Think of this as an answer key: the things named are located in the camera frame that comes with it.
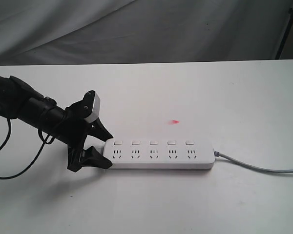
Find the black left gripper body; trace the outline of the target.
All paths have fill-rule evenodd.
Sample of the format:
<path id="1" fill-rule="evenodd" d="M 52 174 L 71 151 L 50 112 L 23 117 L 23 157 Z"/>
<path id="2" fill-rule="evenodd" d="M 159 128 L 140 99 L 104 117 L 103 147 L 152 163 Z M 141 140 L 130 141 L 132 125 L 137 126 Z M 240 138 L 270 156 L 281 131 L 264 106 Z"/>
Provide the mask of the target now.
<path id="1" fill-rule="evenodd" d="M 64 126 L 65 130 L 67 130 L 68 139 L 67 168 L 73 172 L 77 172 L 82 168 L 81 156 L 84 150 L 84 142 L 90 129 L 90 123 L 84 119 L 86 117 L 86 110 L 84 109 L 83 99 L 65 109 L 66 119 Z"/>

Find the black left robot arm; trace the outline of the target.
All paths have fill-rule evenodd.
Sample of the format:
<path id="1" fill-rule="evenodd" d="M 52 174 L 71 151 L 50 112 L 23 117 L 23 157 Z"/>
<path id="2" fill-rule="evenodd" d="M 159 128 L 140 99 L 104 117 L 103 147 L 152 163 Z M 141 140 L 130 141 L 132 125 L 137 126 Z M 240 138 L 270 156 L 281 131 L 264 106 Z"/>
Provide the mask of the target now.
<path id="1" fill-rule="evenodd" d="M 100 98 L 93 90 L 83 99 L 62 109 L 55 100 L 44 97 L 21 79 L 0 76 L 0 116 L 8 120 L 19 119 L 38 130 L 43 143 L 55 139 L 68 147 L 68 166 L 73 172 L 82 167 L 108 169 L 112 162 L 93 146 L 84 149 L 88 136 L 103 142 L 112 139 L 112 134 L 99 119 Z M 51 136 L 51 141 L 42 134 Z"/>

